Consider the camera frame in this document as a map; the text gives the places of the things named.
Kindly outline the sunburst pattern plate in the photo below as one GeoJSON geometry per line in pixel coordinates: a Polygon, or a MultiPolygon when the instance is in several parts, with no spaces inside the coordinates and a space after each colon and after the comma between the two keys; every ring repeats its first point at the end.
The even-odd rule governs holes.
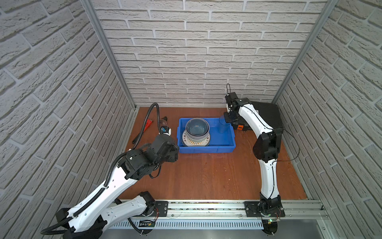
{"type": "Polygon", "coordinates": [[[188,135],[186,131],[184,131],[182,135],[182,143],[184,146],[188,147],[209,146],[210,140],[210,133],[204,135],[201,139],[192,138],[192,136],[188,135]]]}

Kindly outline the blue grey bowl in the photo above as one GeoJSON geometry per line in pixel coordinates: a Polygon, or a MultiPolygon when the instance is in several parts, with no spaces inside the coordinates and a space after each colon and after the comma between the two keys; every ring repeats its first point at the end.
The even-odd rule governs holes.
{"type": "Polygon", "coordinates": [[[210,125],[202,118],[192,118],[186,123],[186,133],[193,138],[204,138],[210,132],[210,125]]]}

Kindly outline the grey translucent cup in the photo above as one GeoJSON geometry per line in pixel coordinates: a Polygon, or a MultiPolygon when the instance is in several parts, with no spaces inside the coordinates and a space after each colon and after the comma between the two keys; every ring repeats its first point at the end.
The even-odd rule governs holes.
{"type": "Polygon", "coordinates": [[[225,133],[226,131],[229,131],[230,127],[231,127],[231,123],[226,122],[225,117],[221,116],[219,118],[219,126],[218,126],[219,133],[225,133]]]}

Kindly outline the lilac bowl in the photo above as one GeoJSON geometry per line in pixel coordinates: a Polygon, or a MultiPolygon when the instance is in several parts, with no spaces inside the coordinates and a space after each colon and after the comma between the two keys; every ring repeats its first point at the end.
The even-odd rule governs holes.
{"type": "Polygon", "coordinates": [[[201,136],[195,136],[185,131],[185,139],[188,143],[193,145],[208,144],[210,142],[210,133],[201,136]]]}

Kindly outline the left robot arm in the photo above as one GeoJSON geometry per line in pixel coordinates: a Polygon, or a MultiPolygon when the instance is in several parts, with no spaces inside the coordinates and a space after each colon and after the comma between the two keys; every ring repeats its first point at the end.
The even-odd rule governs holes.
{"type": "Polygon", "coordinates": [[[146,175],[160,170],[165,162],[176,162],[178,150],[168,134],[155,137],[139,149],[121,154],[114,162],[105,181],[82,202],[58,212],[58,221],[65,229],[65,239],[98,239],[111,226],[134,216],[156,217],[156,201],[145,191],[120,203],[118,196],[146,175]]]}

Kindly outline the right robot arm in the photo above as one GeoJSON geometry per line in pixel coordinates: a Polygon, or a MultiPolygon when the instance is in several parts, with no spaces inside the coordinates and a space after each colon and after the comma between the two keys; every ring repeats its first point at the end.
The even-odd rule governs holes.
{"type": "Polygon", "coordinates": [[[239,98],[235,92],[231,92],[225,96],[225,100],[225,121],[232,123],[242,117],[257,137],[253,153],[259,160],[262,183],[258,210],[263,217],[280,217],[282,203],[277,185],[277,159],[283,130],[274,129],[266,123],[247,98],[239,98]]]}

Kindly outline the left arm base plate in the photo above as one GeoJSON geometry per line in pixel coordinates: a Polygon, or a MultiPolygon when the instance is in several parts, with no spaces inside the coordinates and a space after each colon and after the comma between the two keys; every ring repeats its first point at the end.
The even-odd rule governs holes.
{"type": "Polygon", "coordinates": [[[143,217],[167,217],[169,209],[168,201],[156,201],[155,204],[150,205],[141,214],[143,217]]]}

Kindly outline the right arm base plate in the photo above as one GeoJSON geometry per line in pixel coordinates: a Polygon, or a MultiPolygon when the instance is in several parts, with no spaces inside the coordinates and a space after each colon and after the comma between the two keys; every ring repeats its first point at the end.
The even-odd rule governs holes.
{"type": "Polygon", "coordinates": [[[260,201],[245,201],[244,209],[248,218],[254,217],[285,217],[285,211],[282,205],[279,206],[267,206],[266,203],[260,201]]]}

